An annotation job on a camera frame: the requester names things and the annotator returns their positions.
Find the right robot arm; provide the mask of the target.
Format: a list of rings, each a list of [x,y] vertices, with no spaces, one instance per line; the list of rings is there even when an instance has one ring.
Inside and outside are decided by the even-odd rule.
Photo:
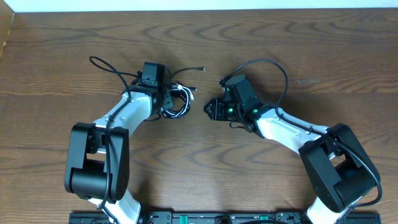
[[[300,156],[317,195],[306,212],[310,223],[342,221],[358,200],[381,187],[379,172],[349,126],[311,124],[263,103],[245,75],[221,83],[224,96],[211,99],[204,112],[215,121],[240,123],[247,132]]]

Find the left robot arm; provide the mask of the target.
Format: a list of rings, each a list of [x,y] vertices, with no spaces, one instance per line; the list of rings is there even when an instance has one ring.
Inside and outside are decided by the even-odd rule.
[[[129,138],[164,107],[165,70],[162,64],[146,62],[108,113],[92,123],[72,127],[65,190],[95,204],[112,223],[146,221],[141,204],[127,189]]]

